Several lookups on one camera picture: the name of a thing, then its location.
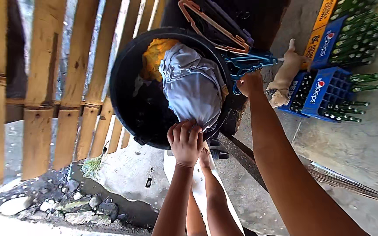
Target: bamboo fence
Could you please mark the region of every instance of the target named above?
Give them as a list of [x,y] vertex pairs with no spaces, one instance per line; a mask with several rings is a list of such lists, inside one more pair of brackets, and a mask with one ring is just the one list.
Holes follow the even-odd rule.
[[[35,0],[34,20],[30,50],[30,71],[24,99],[7,99],[6,88],[6,32],[8,23],[7,0],[0,0],[0,184],[4,179],[4,135],[7,105],[23,105],[23,180],[46,173],[50,162],[52,119],[58,118],[55,159],[53,169],[58,170],[77,159],[97,157],[102,153],[113,114],[110,97],[102,102],[102,90],[108,69],[110,49],[117,25],[121,0],[106,0],[97,40],[94,69],[85,101],[83,94],[90,43],[99,0],[78,0],[71,35],[65,92],[55,101],[54,91],[58,77],[59,55],[62,45],[63,21],[66,0]],[[149,28],[156,29],[165,6],[165,0],[146,0],[139,27],[137,18],[140,0],[130,0],[118,53],[137,35]],[[99,122],[95,130],[97,116]],[[78,118],[82,116],[78,131]],[[114,121],[108,153],[119,146],[122,124]],[[130,134],[125,131],[121,148],[128,145]]]

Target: bare foot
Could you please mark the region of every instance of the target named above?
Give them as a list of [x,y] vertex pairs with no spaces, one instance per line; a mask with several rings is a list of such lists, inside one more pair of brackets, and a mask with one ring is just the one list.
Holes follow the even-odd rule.
[[202,148],[201,154],[199,155],[199,164],[201,168],[210,168],[210,152],[206,148]]

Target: dog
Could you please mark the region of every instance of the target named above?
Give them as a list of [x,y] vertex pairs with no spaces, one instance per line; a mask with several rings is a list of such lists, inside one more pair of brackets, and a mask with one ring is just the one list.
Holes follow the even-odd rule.
[[291,39],[288,50],[284,53],[284,58],[279,59],[280,61],[284,61],[284,63],[276,73],[274,80],[270,82],[266,88],[266,93],[272,95],[272,98],[269,100],[272,108],[287,105],[289,103],[289,87],[304,62],[308,62],[309,67],[307,70],[310,71],[311,60],[305,56],[298,55],[295,52],[294,44],[295,39]]

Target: pepsi crate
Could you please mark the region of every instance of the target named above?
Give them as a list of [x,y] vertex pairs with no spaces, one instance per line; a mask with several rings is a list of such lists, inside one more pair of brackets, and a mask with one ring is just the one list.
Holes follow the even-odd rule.
[[288,99],[290,101],[287,105],[283,105],[283,106],[278,107],[279,110],[283,110],[285,112],[288,112],[288,113],[291,113],[293,115],[297,115],[297,116],[300,116],[300,117],[309,118],[308,115],[296,113],[296,112],[290,110],[290,106],[291,106],[291,104],[294,100],[294,95],[297,93],[298,88],[300,88],[300,84],[303,81],[304,76],[307,75],[307,74],[308,74],[307,71],[302,71],[302,72],[297,73],[297,75],[295,76],[295,78],[291,82],[291,85],[290,85],[290,88],[289,88],[289,91],[288,91]]
[[302,113],[324,121],[336,122],[322,114],[329,103],[341,104],[351,101],[354,93],[350,92],[352,83],[348,82],[351,72],[340,67],[319,70],[307,96]]
[[331,56],[333,46],[340,35],[344,20],[347,17],[348,16],[343,16],[326,25],[322,40],[320,41],[318,50],[312,61],[312,69],[322,69],[331,66],[328,62],[329,57]]

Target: stone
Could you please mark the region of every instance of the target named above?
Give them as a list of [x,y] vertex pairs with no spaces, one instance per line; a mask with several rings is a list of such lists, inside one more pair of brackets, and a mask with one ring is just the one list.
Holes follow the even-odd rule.
[[90,199],[81,199],[79,201],[69,202],[63,205],[57,205],[56,210],[61,210],[65,212],[77,212],[77,211],[90,211],[91,207],[89,205]]
[[127,218],[128,218],[127,214],[118,215],[118,220],[120,220],[120,221],[126,221]]
[[43,188],[43,189],[40,189],[39,192],[41,192],[42,194],[47,194],[49,190],[47,188]]
[[91,222],[94,212],[84,211],[76,213],[66,213],[65,220],[73,225],[80,225]]
[[20,213],[18,213],[18,217],[17,218],[20,219],[20,220],[22,220],[24,218],[27,218],[27,217],[33,215],[35,211],[36,211],[35,208],[33,208],[33,209],[25,209],[25,210],[21,211]]
[[29,216],[28,218],[30,220],[43,220],[46,219],[47,213],[42,212],[42,211],[37,211],[33,215]]
[[31,204],[32,198],[29,196],[14,198],[1,204],[0,213],[6,216],[15,215],[29,208]]
[[97,196],[97,194],[93,195],[89,202],[92,208],[98,206],[100,203],[102,203],[102,200],[99,198],[99,196]]
[[82,197],[84,197],[84,195],[82,195],[82,193],[80,193],[80,192],[76,192],[74,194],[74,196],[72,196],[72,198],[74,198],[74,200],[78,200],[78,199],[80,199]]
[[91,223],[106,226],[112,223],[112,219],[108,215],[94,215],[91,218]]
[[68,190],[70,193],[74,192],[78,186],[80,185],[80,183],[78,181],[76,181],[75,179],[70,179],[68,181]]
[[57,204],[55,203],[55,201],[51,199],[51,200],[42,202],[42,205],[40,205],[40,210],[45,212],[48,210],[55,209],[56,206]]
[[104,215],[108,215],[112,218],[112,220],[115,220],[116,217],[118,216],[118,211],[119,211],[119,207],[113,203],[113,202],[109,202],[109,203],[100,203],[99,204],[99,208],[97,210],[97,213],[102,213]]
[[53,213],[49,213],[48,217],[49,218],[59,219],[59,220],[65,220],[65,215],[61,211],[59,211],[59,210],[56,210]]

